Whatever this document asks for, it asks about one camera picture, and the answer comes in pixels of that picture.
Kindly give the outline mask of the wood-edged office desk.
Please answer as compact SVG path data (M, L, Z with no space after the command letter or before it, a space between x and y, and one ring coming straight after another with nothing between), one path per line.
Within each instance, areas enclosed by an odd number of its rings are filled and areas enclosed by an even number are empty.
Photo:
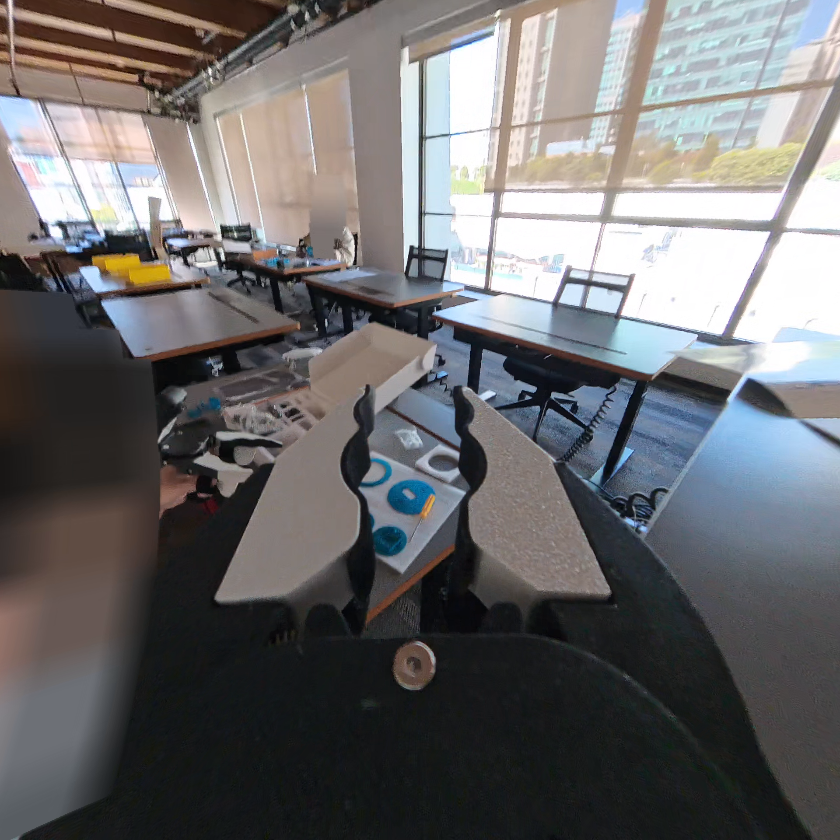
M300 329L297 319L217 287L113 298L101 307L130 356L151 362L156 392L197 382L213 358L222 361L224 374L239 373L239 351Z
M410 278L380 269L352 268L317 270L303 277L308 288L318 337L329 336L327 304L342 310L343 334L354 330L353 310L380 313L394 320L396 328L426 340L432 314L442 301L458 295L464 287L446 280Z
M224 266L236 272L236 280L231 280L231 287L236 282L245 284L246 276L252 276L258 282L269 285L271 302L277 312L284 313L280 296L280 285L294 285L304 277L321 273L330 273L348 269L347 264L335 259L285 259L281 256L257 259L253 253L224 252Z
M82 279L84 279L89 288L93 291L94 295L100 301L116 298L149 296L165 292L186 291L207 287L211 282L207 273L199 269L183 265L168 265L171 268L171 281L168 283L149 286L132 286L128 282L127 276L111 275L107 272L100 272L100 270L95 266L81 267L80 274Z
M682 329L511 295L463 303L436 313L434 319L451 327L457 341L469 345L467 384L473 392L480 389L485 350L514 359L526 367L526 374L540 368L530 398L497 406L500 412L540 406L534 437L551 406L586 429L578 417L552 399L552 393L562 392L551 388L556 379L582 386L605 385L608 393L621 380L634 383L605 463L592 477L599 487L633 454L627 442L650 383L676 354L698 340L697 333Z

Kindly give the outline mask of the beige roller blind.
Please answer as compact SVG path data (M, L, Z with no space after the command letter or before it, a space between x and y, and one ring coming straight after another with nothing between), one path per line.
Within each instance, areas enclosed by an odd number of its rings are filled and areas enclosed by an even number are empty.
M296 245L310 231L318 175L340 181L345 226L361 232L347 70L217 115L234 214L266 241Z

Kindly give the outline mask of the white foam sheet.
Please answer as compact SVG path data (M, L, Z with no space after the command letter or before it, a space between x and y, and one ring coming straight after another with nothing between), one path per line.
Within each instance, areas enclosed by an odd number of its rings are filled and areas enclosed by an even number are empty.
M424 473L399 463L385 455L373 452L371 454L371 468L362 479L362 491L371 518L372 531L382 526L397 526L403 529L407 537L411 535L417 516L410 517L395 511L387 501L390 486L400 480L417 479L426 481L436 491L436 501L427 519L421 524L414 539L407 542L401 553L393 557L377 554L376 558L394 572L403 573L419 557L433 539L444 529L451 516L457 514L464 491L438 482Z

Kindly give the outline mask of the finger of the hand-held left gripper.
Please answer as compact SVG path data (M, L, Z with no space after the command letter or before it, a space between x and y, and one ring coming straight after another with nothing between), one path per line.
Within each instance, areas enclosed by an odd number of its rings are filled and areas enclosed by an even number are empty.
M224 461L203 461L203 492L205 492L204 487L209 487L221 497L231 497L253 473L252 468L237 464Z
M259 451L274 452L283 449L284 444L270 437L242 431L217 431L215 433L215 454L226 464L250 465L266 459L271 463L274 455L259 455Z

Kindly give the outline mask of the grey desk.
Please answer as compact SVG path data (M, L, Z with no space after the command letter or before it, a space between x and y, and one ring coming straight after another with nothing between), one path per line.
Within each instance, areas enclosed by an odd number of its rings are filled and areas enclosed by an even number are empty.
M425 391L405 392L376 418L371 447L396 460L412 465L419 455L406 451L396 440L399 427L415 427L423 441L423 452L436 444L459 446L455 412L451 405L437 402ZM222 570L229 565L241 533L261 495L271 467L258 468L220 509L211 514L204 507L186 503L163 517L159 539L159 566L187 560L187 570L208 569L203 549L219 549ZM381 637L416 634L422 624L424 602L445 582L449 558L454 550L458 512L452 511L441 529L402 574L383 562L377 564L366 630Z

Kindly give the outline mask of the black office chair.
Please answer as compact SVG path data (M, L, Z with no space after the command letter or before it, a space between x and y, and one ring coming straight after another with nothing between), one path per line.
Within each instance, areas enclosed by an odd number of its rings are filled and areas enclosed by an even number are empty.
M408 279L443 281L448 263L448 249L410 245L405 277Z
M616 274L567 266L553 305L600 312L619 320L633 288L635 274Z

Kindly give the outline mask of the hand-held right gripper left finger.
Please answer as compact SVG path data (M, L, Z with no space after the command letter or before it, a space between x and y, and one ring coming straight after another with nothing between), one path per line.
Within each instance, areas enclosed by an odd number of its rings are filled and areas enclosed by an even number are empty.
M217 589L220 606L280 605L302 628L330 606L364 629L376 558L361 482L371 469L375 388L336 406L273 465Z

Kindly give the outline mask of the blue plate with rectangular slot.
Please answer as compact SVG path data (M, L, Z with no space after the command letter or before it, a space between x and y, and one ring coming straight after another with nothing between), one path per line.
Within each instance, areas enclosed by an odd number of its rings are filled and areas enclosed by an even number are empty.
M390 486L386 498L395 511L414 517L421 515L429 502L434 504L436 491L426 481L403 479Z

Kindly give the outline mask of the large glass window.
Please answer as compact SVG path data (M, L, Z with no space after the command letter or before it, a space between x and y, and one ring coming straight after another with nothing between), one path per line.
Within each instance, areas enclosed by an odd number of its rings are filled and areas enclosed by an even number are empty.
M634 276L630 318L838 333L832 1L531 2L404 48L405 232L462 287Z

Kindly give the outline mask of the white foam frame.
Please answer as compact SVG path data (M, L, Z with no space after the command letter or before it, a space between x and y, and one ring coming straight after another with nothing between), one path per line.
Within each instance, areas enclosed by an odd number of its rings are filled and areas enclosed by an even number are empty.
M459 451L438 444L416 461L415 469L438 482L452 485L460 476Z

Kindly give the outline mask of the ceiling pipes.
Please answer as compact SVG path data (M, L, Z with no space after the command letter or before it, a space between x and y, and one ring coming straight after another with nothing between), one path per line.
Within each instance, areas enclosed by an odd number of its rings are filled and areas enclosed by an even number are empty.
M228 78L286 49L290 42L314 35L359 10L356 2L290 2L267 26L248 36L241 45L212 59L193 77L173 88L153 83L146 73L141 73L138 82L146 91L147 112L197 122L200 119L200 100L206 93L220 87Z

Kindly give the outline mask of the person's left hand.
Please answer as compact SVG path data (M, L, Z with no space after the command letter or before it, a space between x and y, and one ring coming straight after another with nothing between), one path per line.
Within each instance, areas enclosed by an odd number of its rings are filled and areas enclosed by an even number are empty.
M186 501L196 490L196 479L195 475L179 472L173 465L161 468L159 518Z

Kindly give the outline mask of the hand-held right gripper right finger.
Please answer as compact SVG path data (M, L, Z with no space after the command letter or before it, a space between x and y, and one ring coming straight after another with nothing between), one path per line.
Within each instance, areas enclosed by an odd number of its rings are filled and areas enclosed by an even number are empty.
M448 628L473 632L498 605L526 624L550 602L609 603L559 465L468 387L453 400L467 491L448 568Z

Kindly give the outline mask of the orange and white cardboard box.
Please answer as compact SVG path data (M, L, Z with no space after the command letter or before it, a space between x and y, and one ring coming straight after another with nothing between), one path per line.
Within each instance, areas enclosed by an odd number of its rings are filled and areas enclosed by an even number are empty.
M436 352L432 341L368 323L309 362L310 387L337 406L369 385L380 413L433 369Z

